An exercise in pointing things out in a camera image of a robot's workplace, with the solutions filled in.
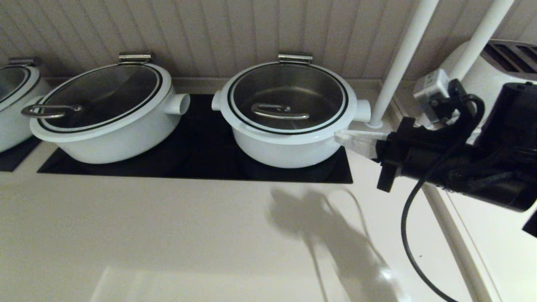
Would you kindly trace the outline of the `white round cooking pot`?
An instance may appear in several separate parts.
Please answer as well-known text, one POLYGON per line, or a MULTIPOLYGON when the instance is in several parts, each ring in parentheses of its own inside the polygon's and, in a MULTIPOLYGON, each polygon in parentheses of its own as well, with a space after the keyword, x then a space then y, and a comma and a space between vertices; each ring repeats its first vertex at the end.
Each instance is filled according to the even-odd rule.
POLYGON ((235 142, 247 156, 286 169, 308 167, 328 159, 341 147, 335 140, 336 132, 347 130, 352 122, 369 122, 371 117, 370 102, 358 99, 357 105, 350 104, 344 115, 327 128, 308 134, 283 135, 260 131, 239 121, 221 90, 213 96, 211 108, 222 113, 232 127, 235 142))
POLYGON ((110 133, 56 145, 75 160, 104 164, 127 160, 160 144, 178 126, 190 105, 189 94, 170 94, 155 109, 110 133))
POLYGON ((39 82, 24 96, 7 108, 0 111, 0 153, 19 145, 29 139, 32 132, 29 128, 29 118, 22 115, 23 108, 35 104, 36 100, 50 92, 50 85, 46 80, 39 82))

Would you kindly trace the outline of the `white toaster with chrome lever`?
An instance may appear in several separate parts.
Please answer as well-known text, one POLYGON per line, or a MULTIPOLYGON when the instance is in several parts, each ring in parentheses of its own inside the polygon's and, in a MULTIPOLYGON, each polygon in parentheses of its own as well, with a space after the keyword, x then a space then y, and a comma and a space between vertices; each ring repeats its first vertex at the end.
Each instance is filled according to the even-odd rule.
POLYGON ((491 39, 460 82, 467 93, 485 102, 482 126, 504 84, 532 82, 537 85, 537 45, 491 39))

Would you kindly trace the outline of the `black glass induction cooktop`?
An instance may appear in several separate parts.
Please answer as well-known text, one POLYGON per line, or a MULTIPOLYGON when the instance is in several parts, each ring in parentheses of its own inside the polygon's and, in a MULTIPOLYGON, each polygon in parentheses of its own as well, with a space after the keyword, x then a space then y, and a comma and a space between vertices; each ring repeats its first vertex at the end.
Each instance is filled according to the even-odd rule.
POLYGON ((13 172, 25 158, 41 143, 41 140, 32 137, 22 143, 0 153, 0 172, 13 172))
POLYGON ((248 157, 238 147, 232 128, 221 113, 211 109, 212 98, 211 94, 193 94, 188 112, 176 129, 160 144, 136 157, 115 163, 89 164, 56 149, 38 172, 112 177, 353 183, 343 147, 319 164, 297 169, 271 167, 248 157))

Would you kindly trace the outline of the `white round pole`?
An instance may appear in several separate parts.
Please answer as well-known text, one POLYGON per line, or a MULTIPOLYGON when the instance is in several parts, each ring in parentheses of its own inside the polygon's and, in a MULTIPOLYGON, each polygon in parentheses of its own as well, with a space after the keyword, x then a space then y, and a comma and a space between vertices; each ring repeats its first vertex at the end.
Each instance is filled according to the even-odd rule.
POLYGON ((451 80, 464 79, 513 3, 514 0, 493 1, 493 4, 491 4, 481 23, 475 29, 471 39, 466 44, 466 48, 464 48, 459 58, 455 61, 454 67, 447 73, 451 80))
POLYGON ((405 71, 408 69, 415 51, 431 21, 438 6, 439 0, 419 0, 409 26, 404 33, 403 40, 397 50, 395 59, 389 69, 388 75, 372 109, 369 122, 365 125, 372 129, 380 129, 383 126, 382 118, 386 112, 392 97, 394 96, 405 71))

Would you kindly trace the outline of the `glass lid with white rim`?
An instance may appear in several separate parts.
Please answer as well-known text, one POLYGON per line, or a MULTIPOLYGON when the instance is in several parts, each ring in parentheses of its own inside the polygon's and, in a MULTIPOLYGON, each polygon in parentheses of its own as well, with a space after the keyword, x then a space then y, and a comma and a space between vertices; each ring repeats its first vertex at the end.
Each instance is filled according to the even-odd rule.
POLYGON ((212 107, 235 130, 270 142, 325 138, 370 116, 369 103, 332 71, 278 62, 234 76, 212 107))
POLYGON ((123 63, 87 71, 21 110, 35 136, 71 143, 133 124, 173 93, 170 74, 154 64, 123 63))
POLYGON ((8 65, 0 68, 0 112, 27 97, 42 82, 38 68, 8 65))

